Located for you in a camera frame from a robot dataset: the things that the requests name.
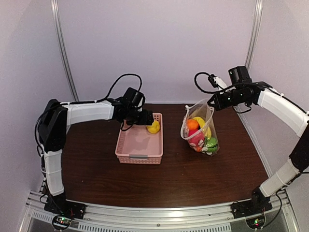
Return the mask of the yellow toy bananas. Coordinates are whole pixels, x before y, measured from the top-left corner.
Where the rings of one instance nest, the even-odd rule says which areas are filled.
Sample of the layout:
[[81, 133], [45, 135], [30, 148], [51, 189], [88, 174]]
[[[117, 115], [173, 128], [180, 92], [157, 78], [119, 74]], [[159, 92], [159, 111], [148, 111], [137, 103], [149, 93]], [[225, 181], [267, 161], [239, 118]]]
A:
[[203, 118], [196, 116], [193, 120], [197, 121], [200, 129], [202, 129], [204, 136], [209, 140], [212, 136], [212, 132], [209, 126], [206, 127], [206, 122]]

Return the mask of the clear dotted zip bag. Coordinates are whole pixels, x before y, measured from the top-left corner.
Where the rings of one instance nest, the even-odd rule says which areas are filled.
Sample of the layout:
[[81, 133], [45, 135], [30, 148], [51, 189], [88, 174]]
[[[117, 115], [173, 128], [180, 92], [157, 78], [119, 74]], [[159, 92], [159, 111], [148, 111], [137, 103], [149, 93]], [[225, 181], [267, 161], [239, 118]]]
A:
[[[187, 141], [188, 144], [189, 144], [189, 139], [191, 139], [194, 135], [189, 136], [189, 129], [187, 127], [187, 120], [193, 119], [196, 116], [199, 116], [199, 117], [201, 117], [205, 120], [206, 127], [209, 126], [210, 129], [211, 129], [211, 132], [212, 132], [211, 137], [215, 137], [218, 140], [216, 130], [215, 130], [215, 126], [214, 126], [214, 122], [213, 122], [214, 108], [208, 106], [207, 101], [208, 101], [208, 99], [202, 99], [202, 100], [198, 101], [197, 103], [195, 103], [194, 105], [190, 105], [190, 106], [186, 105], [185, 106], [186, 113], [185, 113], [184, 118], [183, 118], [180, 135], [181, 135], [181, 138], [184, 139], [185, 141]], [[205, 155], [208, 155], [206, 153], [206, 151], [207, 151], [207, 148], [206, 148], [207, 141], [208, 141], [208, 139], [206, 137], [204, 137], [204, 144], [203, 144], [204, 147], [203, 147], [202, 151], [199, 152], [199, 153], [203, 153]]]

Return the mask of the orange toy fruit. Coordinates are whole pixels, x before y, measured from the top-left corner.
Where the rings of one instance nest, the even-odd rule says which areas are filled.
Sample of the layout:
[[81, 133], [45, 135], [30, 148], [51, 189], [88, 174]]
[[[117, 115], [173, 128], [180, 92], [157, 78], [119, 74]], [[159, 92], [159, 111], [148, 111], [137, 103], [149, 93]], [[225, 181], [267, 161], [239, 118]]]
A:
[[198, 130], [199, 129], [199, 123], [195, 119], [188, 119], [187, 120], [187, 127], [191, 130]]

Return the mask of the green striped toy watermelon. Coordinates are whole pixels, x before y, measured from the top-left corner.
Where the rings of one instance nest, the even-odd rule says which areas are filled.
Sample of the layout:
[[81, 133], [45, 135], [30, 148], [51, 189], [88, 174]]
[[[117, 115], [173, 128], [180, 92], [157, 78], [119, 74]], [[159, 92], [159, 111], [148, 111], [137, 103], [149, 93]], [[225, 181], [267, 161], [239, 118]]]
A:
[[207, 148], [206, 153], [208, 155], [213, 155], [214, 153], [216, 153], [219, 148], [217, 138], [211, 137], [206, 143], [206, 148]]

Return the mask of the red toy apple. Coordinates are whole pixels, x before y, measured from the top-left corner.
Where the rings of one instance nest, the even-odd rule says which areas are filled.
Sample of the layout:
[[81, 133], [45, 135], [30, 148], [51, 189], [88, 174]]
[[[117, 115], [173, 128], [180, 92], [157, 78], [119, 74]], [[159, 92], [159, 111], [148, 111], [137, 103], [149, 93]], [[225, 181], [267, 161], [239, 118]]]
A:
[[194, 144], [194, 146], [202, 146], [204, 144], [204, 133], [199, 130], [190, 130], [189, 136], [194, 135], [189, 139], [189, 144]]

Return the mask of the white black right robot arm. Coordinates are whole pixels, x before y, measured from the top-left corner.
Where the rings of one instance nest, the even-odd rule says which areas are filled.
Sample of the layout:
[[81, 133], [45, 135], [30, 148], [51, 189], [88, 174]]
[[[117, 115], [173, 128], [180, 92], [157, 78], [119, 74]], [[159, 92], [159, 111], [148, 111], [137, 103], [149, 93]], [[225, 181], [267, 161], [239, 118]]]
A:
[[251, 199], [232, 204], [235, 213], [244, 215], [261, 213], [272, 208], [270, 197], [283, 187], [289, 186], [309, 167], [309, 113], [278, 92], [264, 81], [253, 81], [245, 66], [229, 70], [231, 84], [210, 74], [209, 82], [217, 90], [208, 104], [220, 111], [245, 104], [256, 105], [267, 112], [270, 119], [263, 118], [259, 137], [272, 145], [280, 145], [286, 161], [277, 164], [273, 175], [252, 191]]

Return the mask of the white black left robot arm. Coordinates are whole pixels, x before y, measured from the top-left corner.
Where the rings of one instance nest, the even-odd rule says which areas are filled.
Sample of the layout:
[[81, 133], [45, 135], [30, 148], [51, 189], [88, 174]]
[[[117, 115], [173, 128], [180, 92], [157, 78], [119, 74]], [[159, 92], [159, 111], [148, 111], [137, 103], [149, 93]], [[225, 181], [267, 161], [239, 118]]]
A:
[[51, 99], [38, 118], [35, 133], [42, 159], [42, 173], [46, 180], [47, 202], [60, 215], [70, 207], [66, 201], [62, 177], [62, 156], [67, 137], [79, 124], [93, 121], [117, 121], [122, 130], [150, 126], [154, 122], [151, 110], [144, 109], [145, 95], [129, 87], [123, 96], [105, 96], [99, 100], [60, 102]]

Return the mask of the pink plastic basket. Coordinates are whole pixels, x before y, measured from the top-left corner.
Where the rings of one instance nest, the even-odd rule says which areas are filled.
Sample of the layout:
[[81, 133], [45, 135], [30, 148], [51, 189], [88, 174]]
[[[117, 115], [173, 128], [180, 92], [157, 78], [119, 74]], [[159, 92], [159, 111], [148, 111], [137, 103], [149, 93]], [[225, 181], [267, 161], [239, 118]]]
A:
[[119, 131], [115, 154], [120, 163], [159, 165], [163, 156], [163, 116], [153, 113], [159, 132], [152, 134], [145, 126], [134, 125]]

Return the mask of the right circuit board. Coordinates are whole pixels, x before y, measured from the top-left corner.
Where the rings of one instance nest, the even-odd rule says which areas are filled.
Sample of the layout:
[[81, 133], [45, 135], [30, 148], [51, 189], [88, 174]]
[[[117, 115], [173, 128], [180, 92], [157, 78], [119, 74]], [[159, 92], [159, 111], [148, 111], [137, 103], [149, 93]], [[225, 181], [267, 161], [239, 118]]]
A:
[[264, 216], [252, 217], [246, 219], [247, 226], [252, 230], [258, 230], [265, 225], [266, 218]]

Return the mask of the circuit board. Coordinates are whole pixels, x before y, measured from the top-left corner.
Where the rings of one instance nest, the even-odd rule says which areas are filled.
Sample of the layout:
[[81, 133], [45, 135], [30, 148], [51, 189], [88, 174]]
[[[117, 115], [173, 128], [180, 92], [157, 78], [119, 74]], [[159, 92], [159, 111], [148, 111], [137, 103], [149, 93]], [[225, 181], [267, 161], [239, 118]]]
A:
[[264, 216], [252, 217], [246, 219], [247, 226], [252, 230], [258, 230], [265, 225], [266, 218]]
[[56, 230], [66, 230], [71, 225], [72, 219], [62, 215], [56, 215], [53, 217], [51, 223]]

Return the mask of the left circuit board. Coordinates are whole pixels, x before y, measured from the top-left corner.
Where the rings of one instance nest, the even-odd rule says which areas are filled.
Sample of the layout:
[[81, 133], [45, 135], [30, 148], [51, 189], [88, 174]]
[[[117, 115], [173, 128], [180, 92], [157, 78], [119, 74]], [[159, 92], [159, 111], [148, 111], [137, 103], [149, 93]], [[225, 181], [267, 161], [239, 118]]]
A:
[[72, 219], [62, 215], [56, 215], [53, 217], [51, 223], [56, 230], [66, 230], [71, 225]]

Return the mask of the right aluminium frame post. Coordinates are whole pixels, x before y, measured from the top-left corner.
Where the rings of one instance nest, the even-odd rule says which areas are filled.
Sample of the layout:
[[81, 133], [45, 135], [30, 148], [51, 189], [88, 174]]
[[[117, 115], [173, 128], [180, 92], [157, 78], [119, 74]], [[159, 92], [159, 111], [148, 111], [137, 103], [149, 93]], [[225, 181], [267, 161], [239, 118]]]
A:
[[263, 0], [256, 0], [253, 13], [253, 23], [252, 23], [251, 36], [249, 40], [249, 47], [245, 59], [245, 66], [248, 70], [250, 70], [251, 65], [253, 63], [254, 51], [257, 45], [258, 35], [261, 27], [262, 15], [263, 15]]

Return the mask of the aluminium frame post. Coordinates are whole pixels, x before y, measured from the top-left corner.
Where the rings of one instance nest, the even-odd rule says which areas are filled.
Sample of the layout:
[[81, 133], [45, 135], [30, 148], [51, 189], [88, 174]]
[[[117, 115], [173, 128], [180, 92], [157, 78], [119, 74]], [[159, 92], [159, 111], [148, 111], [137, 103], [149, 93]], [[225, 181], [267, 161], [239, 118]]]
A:
[[250, 70], [251, 65], [253, 63], [254, 51], [257, 45], [258, 35], [261, 27], [262, 15], [263, 15], [263, 0], [256, 0], [253, 13], [253, 23], [252, 23], [251, 36], [249, 40], [249, 47], [245, 59], [245, 66], [248, 70]]
[[56, 36], [57, 36], [57, 41], [58, 41], [58, 46], [59, 46], [59, 50], [60, 50], [60, 56], [61, 56], [65, 76], [66, 76], [68, 86], [69, 86], [69, 89], [70, 89], [70, 93], [73, 97], [73, 100], [78, 102], [79, 97], [78, 97], [77, 89], [76, 89], [76, 86], [75, 86], [75, 83], [74, 83], [74, 80], [73, 80], [73, 77], [72, 77], [69, 59], [68, 59], [68, 55], [67, 55], [67, 51], [66, 51], [58, 1], [57, 0], [51, 0], [50, 3], [51, 3], [51, 10], [52, 10], [54, 25], [55, 25], [55, 29], [56, 29]]

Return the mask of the left aluminium frame post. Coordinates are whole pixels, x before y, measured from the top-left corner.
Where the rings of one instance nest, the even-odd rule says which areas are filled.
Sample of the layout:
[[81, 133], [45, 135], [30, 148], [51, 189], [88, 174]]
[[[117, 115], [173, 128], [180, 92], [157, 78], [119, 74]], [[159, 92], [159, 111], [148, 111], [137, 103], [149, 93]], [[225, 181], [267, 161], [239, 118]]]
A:
[[76, 89], [76, 86], [75, 86], [75, 83], [74, 83], [74, 80], [73, 80], [73, 77], [72, 77], [69, 59], [68, 59], [68, 55], [67, 55], [67, 51], [66, 51], [58, 1], [57, 0], [51, 0], [50, 3], [51, 3], [51, 10], [52, 10], [54, 25], [55, 25], [55, 29], [56, 29], [56, 36], [57, 36], [57, 41], [58, 41], [58, 46], [59, 46], [59, 50], [60, 50], [60, 56], [61, 56], [65, 76], [66, 76], [68, 86], [69, 86], [69, 89], [70, 89], [70, 93], [73, 97], [73, 100], [78, 102], [79, 97], [78, 97], [77, 89]]

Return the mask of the aluminium front rail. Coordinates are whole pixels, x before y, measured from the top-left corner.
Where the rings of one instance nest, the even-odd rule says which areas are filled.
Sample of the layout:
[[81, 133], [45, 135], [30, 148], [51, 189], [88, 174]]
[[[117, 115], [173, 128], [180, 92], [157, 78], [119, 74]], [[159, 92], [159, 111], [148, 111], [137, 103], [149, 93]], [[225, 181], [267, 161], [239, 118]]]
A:
[[[271, 197], [272, 208], [237, 217], [233, 203], [180, 208], [130, 208], [85, 204], [66, 230], [52, 226], [55, 213], [45, 211], [47, 197], [31, 191], [19, 232], [297, 232], [299, 226], [286, 192]], [[264, 216], [265, 225], [252, 230], [247, 218]]]

